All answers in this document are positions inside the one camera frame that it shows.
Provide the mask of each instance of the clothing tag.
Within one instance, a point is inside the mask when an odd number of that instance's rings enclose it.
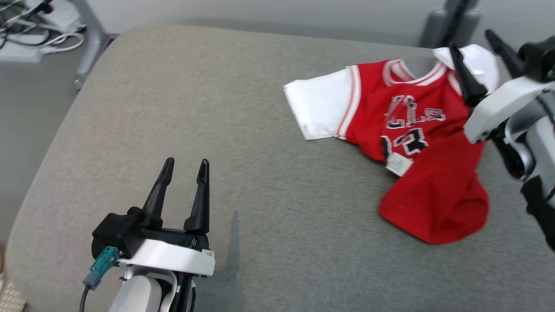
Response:
[[[399,153],[392,153],[387,160],[385,168],[399,177],[402,177],[412,166],[413,161]]]

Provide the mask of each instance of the white sleeve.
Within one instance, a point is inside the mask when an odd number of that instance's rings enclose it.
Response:
[[[308,80],[295,80],[284,92],[306,140],[341,137],[353,89],[349,69]]]

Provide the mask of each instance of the robotic arm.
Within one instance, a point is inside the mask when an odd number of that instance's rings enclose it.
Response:
[[[522,181],[527,211],[555,251],[555,37],[526,43],[518,53],[490,29],[486,38],[513,79],[486,96],[462,54],[450,45],[462,96],[472,112],[465,135],[471,143],[494,142],[508,172]]]
[[[193,277],[214,273],[214,252],[206,234],[210,229],[210,167],[203,159],[190,217],[183,230],[162,228],[162,206],[171,182],[174,159],[168,158],[142,209],[126,215],[108,214],[93,232],[96,262],[85,279],[80,311],[89,289],[94,290],[112,266],[123,269],[124,281],[110,312],[193,312]]]

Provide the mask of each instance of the white cable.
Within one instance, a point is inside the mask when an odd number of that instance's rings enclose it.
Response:
[[[76,37],[76,38],[79,39],[79,42],[76,43],[76,44],[74,44],[74,45],[71,46],[71,47],[66,47],[66,48],[54,48],[54,47],[50,47],[50,46],[49,46],[49,45],[51,45],[52,43],[54,43],[54,42],[56,42],[57,40],[59,40],[61,37],[65,37],[65,38],[68,38],[68,37]],[[85,37],[84,37],[82,34],[80,34],[80,33],[66,33],[66,34],[60,35],[60,36],[58,36],[58,37],[56,37],[56,38],[54,38],[54,39],[52,39],[52,40],[46,42],[45,44],[41,45],[40,47],[43,47],[43,48],[41,48],[41,51],[42,51],[43,53],[45,53],[45,54],[51,54],[51,53],[59,53],[59,52],[71,51],[71,50],[73,50],[73,49],[75,49],[75,48],[77,48],[77,47],[80,47],[84,42],[85,42]]]
[[[21,0],[16,0],[16,1],[13,2],[11,5],[13,5],[14,3],[17,3],[17,2],[19,2],[19,1],[21,1]],[[53,30],[53,31],[56,31],[56,32],[61,33],[61,35],[55,37],[54,39],[51,39],[51,40],[49,40],[49,41],[47,41],[47,42],[45,42],[45,43],[43,43],[43,44],[41,44],[41,45],[39,45],[39,46],[36,46],[36,47],[40,48],[40,49],[41,49],[41,52],[43,52],[43,53],[45,53],[45,54],[51,54],[51,53],[59,53],[59,52],[70,51],[70,50],[73,50],[73,49],[75,49],[75,48],[77,48],[77,47],[80,47],[80,46],[85,42],[85,37],[84,37],[82,34],[80,34],[80,33],[77,33],[77,32],[66,33],[64,30],[62,30],[62,29],[60,29],[60,28],[58,28],[58,27],[52,26],[52,25],[43,24],[43,23],[38,23],[38,24],[37,24],[37,23],[33,23],[33,22],[30,22],[30,21],[25,21],[25,20],[20,19],[22,16],[26,15],[26,14],[29,13],[30,11],[31,11],[31,10],[27,10],[27,11],[25,11],[25,12],[19,14],[18,16],[14,17],[14,18],[11,18],[10,20],[8,20],[8,22],[6,22],[6,23],[3,25],[3,28],[0,29],[0,32],[6,31],[6,29],[9,28],[9,27],[11,26],[11,25],[9,25],[9,26],[7,26],[7,27],[4,27],[4,26],[6,26],[8,23],[11,23],[11,24],[18,23],[18,24],[22,24],[22,25],[27,26],[27,28],[22,32],[22,34],[25,33],[25,32],[28,32],[28,31],[30,31],[31,29],[36,28],[36,27],[40,27],[40,28],[43,28],[43,29],[49,29],[49,30]],[[15,36],[15,37],[17,38],[18,35],[19,35],[19,34],[9,35],[9,36]],[[65,41],[67,40],[67,38],[69,38],[69,37],[77,38],[77,39],[79,40],[79,42],[76,43],[76,44],[74,44],[73,46],[65,47],[65,48],[50,47],[50,45],[53,45],[53,44],[61,44],[61,43],[65,42]],[[31,43],[31,42],[20,42],[20,41],[14,40],[13,38],[10,38],[10,41],[12,41],[12,42],[14,42],[14,43],[19,43],[19,44],[35,44],[35,43]]]
[[[14,4],[19,3],[19,2],[24,2],[25,0],[16,0],[10,4],[8,4],[7,6],[3,7],[0,9],[0,13],[4,12],[5,10],[11,8]]]

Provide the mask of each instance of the gray ottoman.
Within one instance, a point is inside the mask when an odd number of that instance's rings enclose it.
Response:
[[[169,26],[136,29],[104,53],[65,118],[7,251],[30,310],[77,311],[91,232],[141,206],[175,158],[164,225],[181,228],[202,158],[211,164],[212,278],[197,311],[552,311],[555,255],[490,144],[479,168],[484,229],[434,246],[382,219],[395,182],[336,139],[304,141],[281,86],[427,49]],[[87,312],[107,311],[112,269]]]

